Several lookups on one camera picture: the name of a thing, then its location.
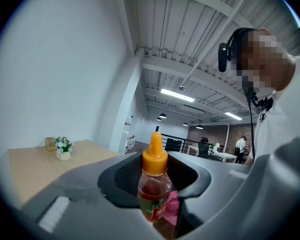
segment office desk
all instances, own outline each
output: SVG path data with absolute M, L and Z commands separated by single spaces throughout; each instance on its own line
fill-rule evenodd
M 196 146 L 189 145 L 188 146 L 188 151 L 186 152 L 187 154 L 189 154 L 190 148 L 193 149 L 194 151 L 196 151 L 195 155 L 198 156 L 198 154 L 199 154 L 199 148 L 196 147 Z
M 214 156 L 219 157 L 222 162 L 235 163 L 236 156 L 228 153 L 214 152 Z
M 21 205 L 67 171 L 116 156 L 121 155 L 89 140 L 74 142 L 68 161 L 59 160 L 56 151 L 43 146 L 9 150 L 12 179 Z

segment flower pot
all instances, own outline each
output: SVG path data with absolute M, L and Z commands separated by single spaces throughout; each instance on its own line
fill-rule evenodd
M 57 150 L 56 156 L 62 160 L 66 161 L 71 158 L 71 153 L 70 152 L 59 152 L 59 149 Z

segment small box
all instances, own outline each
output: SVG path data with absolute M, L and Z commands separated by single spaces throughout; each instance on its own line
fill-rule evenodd
M 48 151 L 56 151 L 58 149 L 57 146 L 54 144 L 54 138 L 53 137 L 47 137 L 45 138 L 45 147 Z

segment person standing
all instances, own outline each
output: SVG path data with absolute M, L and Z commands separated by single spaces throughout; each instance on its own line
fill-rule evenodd
M 255 158 L 300 138 L 300 55 L 292 56 L 266 29 L 235 35 L 232 65 L 237 76 L 248 75 L 254 87 L 273 89 L 272 106 L 261 110 L 254 133 Z M 252 150 L 245 165 L 253 165 Z
M 244 150 L 245 150 L 246 137 L 242 136 L 235 144 L 234 153 L 237 156 L 235 163 L 241 164 L 243 161 Z

